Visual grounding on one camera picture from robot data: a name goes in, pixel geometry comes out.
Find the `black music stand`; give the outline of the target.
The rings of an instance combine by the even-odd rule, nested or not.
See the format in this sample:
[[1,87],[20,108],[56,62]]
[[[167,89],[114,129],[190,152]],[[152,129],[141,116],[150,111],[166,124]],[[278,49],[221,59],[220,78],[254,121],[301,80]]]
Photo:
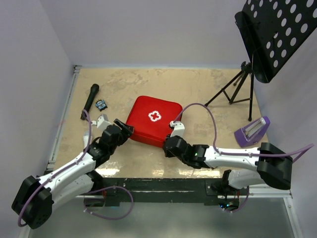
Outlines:
[[235,99],[246,78],[270,83],[298,48],[317,27],[315,0],[248,0],[235,14],[249,62],[219,91],[229,104]]

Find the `black microphone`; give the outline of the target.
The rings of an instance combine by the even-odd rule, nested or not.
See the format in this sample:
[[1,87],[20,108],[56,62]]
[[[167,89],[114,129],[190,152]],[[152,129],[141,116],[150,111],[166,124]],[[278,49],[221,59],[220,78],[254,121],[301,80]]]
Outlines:
[[99,85],[98,84],[93,84],[90,88],[90,93],[89,93],[89,96],[87,98],[87,101],[85,103],[85,106],[84,106],[84,110],[88,113],[90,111],[90,108],[93,104],[93,101],[96,97],[96,95],[98,94],[99,92]]

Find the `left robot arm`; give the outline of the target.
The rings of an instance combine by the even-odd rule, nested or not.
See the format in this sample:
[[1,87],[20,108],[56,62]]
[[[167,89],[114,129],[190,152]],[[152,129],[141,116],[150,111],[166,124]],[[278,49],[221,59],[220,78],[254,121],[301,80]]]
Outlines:
[[96,168],[107,162],[133,132],[133,126],[118,119],[107,122],[96,139],[91,139],[89,130],[84,150],[66,165],[41,177],[27,177],[11,206],[18,215],[18,226],[37,229],[53,211],[76,196],[100,193],[104,182]]

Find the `blue owl toy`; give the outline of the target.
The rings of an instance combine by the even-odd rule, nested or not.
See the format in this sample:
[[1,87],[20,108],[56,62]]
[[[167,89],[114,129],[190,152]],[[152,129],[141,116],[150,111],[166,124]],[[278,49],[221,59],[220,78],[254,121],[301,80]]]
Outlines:
[[107,106],[105,100],[103,100],[103,99],[97,100],[97,101],[95,102],[95,106],[98,108],[99,111],[103,111],[103,110],[105,110],[105,109],[108,108],[108,106]]

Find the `aluminium left rail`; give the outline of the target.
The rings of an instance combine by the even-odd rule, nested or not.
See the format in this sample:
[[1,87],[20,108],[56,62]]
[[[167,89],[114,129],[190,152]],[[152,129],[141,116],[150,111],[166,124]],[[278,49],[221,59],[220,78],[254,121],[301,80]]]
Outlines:
[[74,94],[74,89],[76,86],[76,82],[80,73],[82,66],[81,65],[75,65],[73,67],[73,75],[72,75],[72,80],[71,80],[71,85],[70,85],[70,89],[69,92],[67,94],[66,97],[66,101],[65,101],[65,105],[63,108],[63,112],[61,115],[61,119],[60,122],[58,124],[57,127],[57,133],[55,136],[55,140],[53,143],[53,147],[51,150],[51,153],[49,155],[49,159],[48,159],[48,163],[46,166],[46,169],[44,171],[44,175],[51,173],[54,170],[56,161],[57,161],[57,156],[58,156],[58,151],[59,151],[59,147],[60,147],[60,143],[61,143],[61,139],[62,139],[62,135],[63,135],[63,131],[64,131],[64,124],[66,122],[66,118],[68,116],[68,111],[69,111],[69,107],[71,104],[71,100]]

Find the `white microphone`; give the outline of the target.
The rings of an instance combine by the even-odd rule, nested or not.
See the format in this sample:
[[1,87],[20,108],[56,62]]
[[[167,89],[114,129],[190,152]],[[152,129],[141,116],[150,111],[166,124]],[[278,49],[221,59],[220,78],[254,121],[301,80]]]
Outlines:
[[84,135],[83,135],[84,148],[88,146],[88,142],[90,139],[91,139],[91,136],[89,134],[89,131],[84,132]]

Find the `aluminium rail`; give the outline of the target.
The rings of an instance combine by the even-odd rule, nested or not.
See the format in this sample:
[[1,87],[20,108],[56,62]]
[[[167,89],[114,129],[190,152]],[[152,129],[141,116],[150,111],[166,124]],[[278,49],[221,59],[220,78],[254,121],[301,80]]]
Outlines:
[[82,66],[81,65],[75,65],[73,67],[73,75],[72,75],[72,80],[71,80],[71,85],[70,85],[70,89],[69,92],[67,94],[66,97],[66,101],[65,101],[65,105],[63,108],[63,112],[61,115],[61,119],[60,122],[58,124],[57,127],[57,133],[55,136],[55,140],[53,143],[53,147],[51,150],[51,153],[49,155],[49,159],[48,159],[48,163],[46,166],[46,169],[44,171],[44,175],[51,173],[54,170],[56,161],[57,161],[57,156],[58,156],[58,151],[59,151],[59,147],[60,147],[60,143],[61,143],[61,139],[62,139],[62,135],[63,135],[63,131],[64,131],[64,124],[66,122],[66,118],[68,116],[68,111],[69,111],[69,107],[71,104],[71,100],[74,94],[74,89],[76,86],[76,82],[80,73]]
[[[90,177],[89,175],[83,175],[77,178],[75,181],[71,182],[67,185],[62,185],[57,182],[49,182],[45,188],[49,190],[52,194],[52,199],[54,203],[61,202],[62,200],[70,200],[76,196],[82,195],[84,193],[97,193],[101,191],[101,189],[92,191],[93,186],[97,185],[98,182],[103,181],[103,178],[100,177]],[[221,199],[226,196],[245,196],[247,194],[255,197],[286,197],[290,195],[290,191],[288,190],[279,190],[275,188],[271,188],[267,185],[252,185],[250,189],[234,189],[234,188],[222,188],[221,182],[219,185],[215,187],[216,191],[222,194]]]

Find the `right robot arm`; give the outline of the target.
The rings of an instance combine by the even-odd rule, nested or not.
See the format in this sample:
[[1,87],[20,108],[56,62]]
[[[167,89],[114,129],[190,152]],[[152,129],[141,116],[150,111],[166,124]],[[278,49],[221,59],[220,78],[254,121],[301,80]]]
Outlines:
[[221,182],[214,186],[219,193],[231,195],[251,185],[266,184],[279,190],[289,190],[293,159],[276,146],[263,142],[249,149],[223,149],[210,145],[190,145],[183,139],[185,126],[171,121],[163,144],[167,158],[176,157],[194,169],[227,167]]

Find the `aluminium front rail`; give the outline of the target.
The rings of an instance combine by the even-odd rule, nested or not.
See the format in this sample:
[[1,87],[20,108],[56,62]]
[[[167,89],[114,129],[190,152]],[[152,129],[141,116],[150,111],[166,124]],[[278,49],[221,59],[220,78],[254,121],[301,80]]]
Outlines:
[[[62,200],[70,200],[76,196],[82,195],[84,193],[97,193],[101,191],[101,189],[92,191],[93,186],[97,185],[98,182],[103,181],[103,178],[100,177],[90,177],[89,175],[83,175],[77,178],[75,181],[71,182],[67,185],[62,185],[57,182],[49,182],[45,188],[49,190],[52,194],[52,199],[54,203],[61,202]],[[222,188],[221,182],[219,185],[215,187],[216,191],[222,194],[221,199],[226,196],[245,196],[247,194],[255,197],[286,197],[290,195],[290,191],[288,190],[279,190],[275,188],[271,188],[267,185],[252,185],[250,189],[234,189],[234,188]]]

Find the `purple box device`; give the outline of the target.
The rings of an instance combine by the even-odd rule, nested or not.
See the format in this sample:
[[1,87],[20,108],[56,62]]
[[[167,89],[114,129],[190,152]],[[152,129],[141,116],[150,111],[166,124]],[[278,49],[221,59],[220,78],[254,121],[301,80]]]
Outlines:
[[261,117],[235,131],[235,139],[242,148],[255,145],[262,140],[269,125],[269,118],[267,116]]

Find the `red medicine kit case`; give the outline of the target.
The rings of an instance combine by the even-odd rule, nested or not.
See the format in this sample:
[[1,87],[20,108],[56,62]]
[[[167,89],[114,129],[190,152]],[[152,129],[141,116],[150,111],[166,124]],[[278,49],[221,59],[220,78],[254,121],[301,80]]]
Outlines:
[[183,110],[176,102],[149,96],[139,96],[127,118],[126,124],[134,127],[132,140],[161,148],[171,134],[169,124]]

